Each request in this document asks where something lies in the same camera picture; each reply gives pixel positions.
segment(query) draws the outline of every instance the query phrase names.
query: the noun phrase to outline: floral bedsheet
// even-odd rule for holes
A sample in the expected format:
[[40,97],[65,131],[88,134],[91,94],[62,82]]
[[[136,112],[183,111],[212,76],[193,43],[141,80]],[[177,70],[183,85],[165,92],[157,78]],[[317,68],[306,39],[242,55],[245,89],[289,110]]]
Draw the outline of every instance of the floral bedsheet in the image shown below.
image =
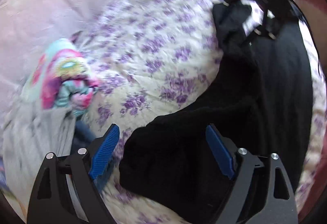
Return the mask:
[[[215,79],[223,53],[215,37],[213,2],[218,0],[111,0],[92,29],[77,40],[101,79],[84,121],[98,136],[112,123],[120,127],[116,166],[102,193],[118,223],[185,223],[170,209],[123,189],[117,165],[136,128],[191,104]],[[324,79],[317,82],[321,91]],[[325,101],[321,93],[320,105]],[[319,107],[321,113],[325,104]],[[311,138],[316,154],[321,151],[324,117],[317,119],[319,129]],[[317,163],[311,164],[311,172]]]

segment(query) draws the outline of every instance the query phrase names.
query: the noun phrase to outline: gray cloth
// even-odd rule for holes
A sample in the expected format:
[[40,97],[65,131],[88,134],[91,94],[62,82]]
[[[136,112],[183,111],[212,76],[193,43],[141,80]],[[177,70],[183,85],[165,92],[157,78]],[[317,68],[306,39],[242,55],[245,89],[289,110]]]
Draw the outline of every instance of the gray cloth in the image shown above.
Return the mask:
[[20,99],[7,115],[2,131],[7,185],[26,210],[45,155],[70,154],[75,121],[70,108],[42,110]]

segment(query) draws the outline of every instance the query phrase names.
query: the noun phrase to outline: black cloth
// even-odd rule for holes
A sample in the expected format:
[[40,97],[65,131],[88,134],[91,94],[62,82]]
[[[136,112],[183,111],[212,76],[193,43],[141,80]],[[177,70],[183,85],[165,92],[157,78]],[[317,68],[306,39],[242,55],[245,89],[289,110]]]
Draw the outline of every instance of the black cloth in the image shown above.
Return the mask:
[[269,19],[279,27],[276,40],[251,34],[246,41],[242,24],[250,14],[240,1],[213,7],[224,51],[216,79],[188,107],[136,129],[120,162],[124,188],[194,224],[210,221],[233,186],[205,141],[210,123],[252,154],[278,153],[293,190],[299,182],[313,104],[308,55],[296,21]]

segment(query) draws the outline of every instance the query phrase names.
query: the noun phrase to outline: pink and teal fabric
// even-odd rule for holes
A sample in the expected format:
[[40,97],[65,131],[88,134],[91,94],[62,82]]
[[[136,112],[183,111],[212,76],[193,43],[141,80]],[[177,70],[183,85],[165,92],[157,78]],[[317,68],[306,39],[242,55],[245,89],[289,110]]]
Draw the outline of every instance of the pink and teal fabric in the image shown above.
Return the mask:
[[68,39],[53,42],[24,85],[22,97],[40,100],[43,109],[71,106],[82,115],[97,92],[99,81]]

